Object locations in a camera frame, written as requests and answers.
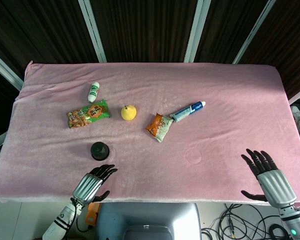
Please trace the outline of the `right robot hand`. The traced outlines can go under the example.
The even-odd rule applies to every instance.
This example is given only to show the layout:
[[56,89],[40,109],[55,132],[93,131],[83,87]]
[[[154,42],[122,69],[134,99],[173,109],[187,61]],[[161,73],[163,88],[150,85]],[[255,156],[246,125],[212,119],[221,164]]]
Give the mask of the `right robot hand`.
[[241,158],[246,162],[259,183],[263,194],[251,194],[245,190],[241,193],[254,201],[268,202],[277,209],[292,206],[297,196],[284,173],[277,167],[272,157],[265,151],[246,149],[247,155]]

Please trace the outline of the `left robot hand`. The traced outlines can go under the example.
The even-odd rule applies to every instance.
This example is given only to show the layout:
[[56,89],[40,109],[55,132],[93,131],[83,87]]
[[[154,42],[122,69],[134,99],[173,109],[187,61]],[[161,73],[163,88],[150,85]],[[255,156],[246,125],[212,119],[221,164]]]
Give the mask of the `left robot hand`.
[[110,191],[107,190],[102,195],[97,196],[97,191],[105,183],[105,181],[117,172],[114,164],[103,164],[93,168],[89,173],[86,173],[81,179],[72,195],[73,199],[82,206],[87,206],[90,203],[101,202],[108,197]]

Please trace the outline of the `black round cup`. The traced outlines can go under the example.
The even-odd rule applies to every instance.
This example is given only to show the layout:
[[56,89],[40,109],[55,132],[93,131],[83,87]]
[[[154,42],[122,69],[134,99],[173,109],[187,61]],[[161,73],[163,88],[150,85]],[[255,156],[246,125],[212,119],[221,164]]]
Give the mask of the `black round cup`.
[[98,141],[92,144],[90,153],[96,161],[103,161],[109,156],[110,149],[105,143]]

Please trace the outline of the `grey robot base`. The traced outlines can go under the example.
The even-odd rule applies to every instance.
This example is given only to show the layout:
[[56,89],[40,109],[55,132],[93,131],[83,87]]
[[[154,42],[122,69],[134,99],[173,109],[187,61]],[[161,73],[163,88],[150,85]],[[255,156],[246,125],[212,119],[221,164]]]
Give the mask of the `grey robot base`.
[[202,240],[198,207],[186,202],[103,203],[95,240]]

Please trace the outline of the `orange tool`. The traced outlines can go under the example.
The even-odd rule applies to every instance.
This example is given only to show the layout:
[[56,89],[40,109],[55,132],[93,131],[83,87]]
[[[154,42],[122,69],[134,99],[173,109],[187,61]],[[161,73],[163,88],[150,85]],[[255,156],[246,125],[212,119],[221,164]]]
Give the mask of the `orange tool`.
[[91,202],[87,207],[85,223],[90,226],[95,226],[99,215],[100,203]]

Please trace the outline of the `green snack packet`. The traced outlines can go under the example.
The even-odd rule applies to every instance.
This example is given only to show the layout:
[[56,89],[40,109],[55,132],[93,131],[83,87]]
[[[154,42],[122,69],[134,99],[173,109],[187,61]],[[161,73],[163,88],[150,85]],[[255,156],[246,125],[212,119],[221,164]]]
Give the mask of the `green snack packet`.
[[86,107],[68,112],[67,123],[70,129],[80,128],[110,117],[107,102],[102,99]]

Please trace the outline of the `pink velvet table cloth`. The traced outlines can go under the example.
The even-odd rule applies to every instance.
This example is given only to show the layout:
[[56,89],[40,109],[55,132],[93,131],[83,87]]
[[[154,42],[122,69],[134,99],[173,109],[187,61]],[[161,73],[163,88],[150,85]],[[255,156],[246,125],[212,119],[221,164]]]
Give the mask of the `pink velvet table cloth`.
[[[91,85],[96,100],[88,102]],[[67,113],[105,100],[110,117],[69,128]],[[189,105],[162,142],[146,127]],[[133,120],[121,110],[136,107]],[[101,165],[93,143],[110,149],[108,201],[248,203],[262,190],[241,155],[265,151],[300,205],[300,136],[275,67],[217,63],[29,63],[0,152],[0,202],[67,201]]]

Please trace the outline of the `yellow pear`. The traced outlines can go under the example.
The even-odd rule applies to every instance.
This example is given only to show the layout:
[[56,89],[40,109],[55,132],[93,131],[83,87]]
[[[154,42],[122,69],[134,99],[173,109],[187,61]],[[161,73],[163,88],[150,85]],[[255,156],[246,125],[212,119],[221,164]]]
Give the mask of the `yellow pear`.
[[125,121],[133,120],[137,115],[137,109],[134,105],[128,104],[121,109],[121,117]]

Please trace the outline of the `orange white snack packet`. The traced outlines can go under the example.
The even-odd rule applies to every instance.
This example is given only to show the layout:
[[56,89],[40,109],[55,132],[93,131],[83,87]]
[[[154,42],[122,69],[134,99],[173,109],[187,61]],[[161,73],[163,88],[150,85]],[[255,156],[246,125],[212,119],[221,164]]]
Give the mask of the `orange white snack packet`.
[[145,129],[150,133],[158,142],[162,142],[168,133],[173,119],[165,115],[156,113],[153,121]]

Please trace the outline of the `small white green bottle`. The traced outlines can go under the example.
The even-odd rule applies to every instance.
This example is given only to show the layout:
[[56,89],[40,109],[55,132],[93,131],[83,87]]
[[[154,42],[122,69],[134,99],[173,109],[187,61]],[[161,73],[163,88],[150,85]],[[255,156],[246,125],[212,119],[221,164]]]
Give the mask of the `small white green bottle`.
[[98,82],[94,82],[91,85],[89,94],[87,96],[87,100],[89,103],[93,103],[96,100],[99,88],[100,88],[100,84]]

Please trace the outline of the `blue white toothpaste tube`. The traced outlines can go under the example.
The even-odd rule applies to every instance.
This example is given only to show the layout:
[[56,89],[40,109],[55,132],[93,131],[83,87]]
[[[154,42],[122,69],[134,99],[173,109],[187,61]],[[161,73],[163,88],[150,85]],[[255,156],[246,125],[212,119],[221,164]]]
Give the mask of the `blue white toothpaste tube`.
[[188,117],[189,115],[194,114],[199,110],[203,109],[205,106],[206,106],[205,101],[198,101],[175,113],[170,114],[169,117],[172,118],[173,121],[177,123],[183,120],[184,118]]

